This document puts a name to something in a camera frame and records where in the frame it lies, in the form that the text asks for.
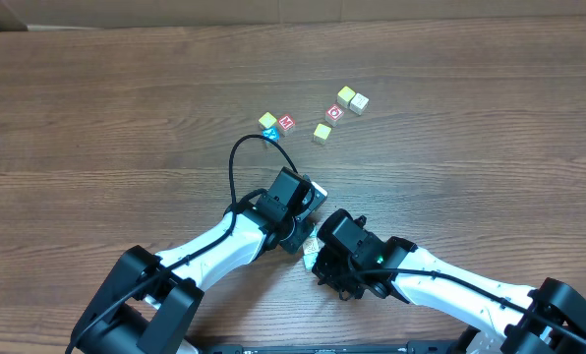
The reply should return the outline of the white red patterned wooden block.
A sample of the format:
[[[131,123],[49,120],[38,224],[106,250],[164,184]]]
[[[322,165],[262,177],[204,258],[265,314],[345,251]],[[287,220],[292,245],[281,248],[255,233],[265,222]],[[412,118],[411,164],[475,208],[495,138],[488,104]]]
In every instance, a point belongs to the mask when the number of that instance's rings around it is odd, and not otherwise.
[[[320,250],[321,246],[317,237],[309,237],[303,243],[303,252],[305,256],[318,253]]]

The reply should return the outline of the green V wooden block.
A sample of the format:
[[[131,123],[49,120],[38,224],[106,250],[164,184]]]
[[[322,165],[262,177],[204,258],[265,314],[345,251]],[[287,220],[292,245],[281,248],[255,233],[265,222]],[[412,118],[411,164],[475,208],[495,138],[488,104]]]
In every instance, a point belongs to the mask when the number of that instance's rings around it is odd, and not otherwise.
[[[315,225],[309,237],[310,238],[317,238],[317,235],[318,235],[318,228]]]

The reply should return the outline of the green F wooden block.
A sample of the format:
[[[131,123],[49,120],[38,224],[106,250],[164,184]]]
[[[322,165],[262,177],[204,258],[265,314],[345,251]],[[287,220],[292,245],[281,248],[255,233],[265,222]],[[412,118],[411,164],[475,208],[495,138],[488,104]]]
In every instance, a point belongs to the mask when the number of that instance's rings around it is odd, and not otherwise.
[[[317,261],[318,253],[308,254],[303,256],[305,269],[311,271]]]

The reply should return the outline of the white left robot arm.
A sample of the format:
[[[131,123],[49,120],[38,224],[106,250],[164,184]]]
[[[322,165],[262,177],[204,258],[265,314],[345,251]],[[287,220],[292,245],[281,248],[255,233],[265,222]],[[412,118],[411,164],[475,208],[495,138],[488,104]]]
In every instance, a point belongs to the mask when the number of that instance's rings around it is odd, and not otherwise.
[[[319,184],[284,167],[194,240],[153,254],[134,246],[117,260],[73,328],[69,351],[194,353],[186,332],[205,292],[277,247],[297,253],[325,201]]]

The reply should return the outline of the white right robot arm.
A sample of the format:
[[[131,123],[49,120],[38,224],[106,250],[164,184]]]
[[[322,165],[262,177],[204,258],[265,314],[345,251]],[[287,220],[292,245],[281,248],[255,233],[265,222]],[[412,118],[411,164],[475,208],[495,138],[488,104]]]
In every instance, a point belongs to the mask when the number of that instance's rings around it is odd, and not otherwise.
[[[586,353],[586,299],[548,277],[534,288],[448,264],[403,238],[381,240],[340,209],[322,225],[313,267],[347,301],[365,292],[446,313],[468,329],[459,353]]]

